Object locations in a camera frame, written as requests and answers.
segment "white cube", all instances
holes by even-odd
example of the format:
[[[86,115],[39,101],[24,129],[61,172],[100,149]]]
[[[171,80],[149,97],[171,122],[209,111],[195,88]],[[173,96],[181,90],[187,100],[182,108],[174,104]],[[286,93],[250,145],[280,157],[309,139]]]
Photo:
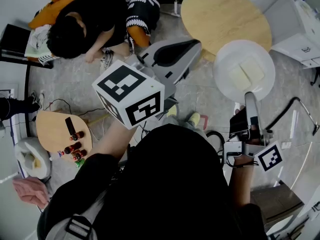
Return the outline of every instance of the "white cube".
[[[164,111],[165,86],[120,60],[92,86],[105,109],[128,129]]]

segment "wooden table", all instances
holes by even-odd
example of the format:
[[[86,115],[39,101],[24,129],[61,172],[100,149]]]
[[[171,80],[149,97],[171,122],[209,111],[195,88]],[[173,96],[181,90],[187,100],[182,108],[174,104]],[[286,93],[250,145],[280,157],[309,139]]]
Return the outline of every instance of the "wooden table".
[[[36,116],[36,133],[41,145],[45,150],[56,153],[76,143],[76,141],[69,139],[70,134],[65,121],[69,117],[75,131],[84,132],[84,137],[77,140],[82,144],[80,150],[86,150],[89,153],[92,149],[90,130],[79,116],[72,114],[40,110]],[[63,158],[73,162],[68,155],[64,155]]]
[[[256,42],[267,52],[271,49],[269,23],[250,0],[183,0],[181,17],[189,34],[201,41],[209,61],[234,40]]]

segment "drawer handle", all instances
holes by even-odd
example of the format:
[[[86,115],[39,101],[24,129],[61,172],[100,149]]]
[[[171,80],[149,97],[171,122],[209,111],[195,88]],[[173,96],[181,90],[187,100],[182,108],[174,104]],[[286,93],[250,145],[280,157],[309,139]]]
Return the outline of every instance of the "drawer handle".
[[[311,51],[311,49],[309,48],[309,47],[307,47],[307,48],[304,48],[304,49],[301,49],[303,52],[305,52],[305,53],[308,53],[308,52],[310,52]]]

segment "yellow shoe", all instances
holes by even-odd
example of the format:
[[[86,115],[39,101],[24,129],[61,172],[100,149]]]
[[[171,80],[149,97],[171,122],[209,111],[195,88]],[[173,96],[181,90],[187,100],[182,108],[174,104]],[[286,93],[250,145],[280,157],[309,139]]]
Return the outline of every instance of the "yellow shoe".
[[[198,112],[194,112],[192,116],[189,118],[188,122],[192,123],[194,127],[197,127],[197,125],[200,122],[200,114]]]
[[[176,117],[177,116],[177,113],[178,113],[178,110],[177,110],[177,105],[173,105],[169,111],[166,113],[166,117],[170,117],[170,116],[174,116]]]

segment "white plate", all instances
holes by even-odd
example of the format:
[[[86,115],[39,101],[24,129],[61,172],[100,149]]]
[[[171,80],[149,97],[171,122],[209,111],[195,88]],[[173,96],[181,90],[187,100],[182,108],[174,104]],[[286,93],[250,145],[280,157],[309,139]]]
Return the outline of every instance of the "white plate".
[[[235,87],[229,71],[243,62],[247,57],[253,57],[263,70],[264,78],[241,91]],[[268,95],[275,83],[275,65],[269,53],[259,44],[249,40],[235,40],[224,45],[216,55],[213,65],[213,77],[218,89],[230,100],[245,103],[245,94],[253,92],[260,101]]]

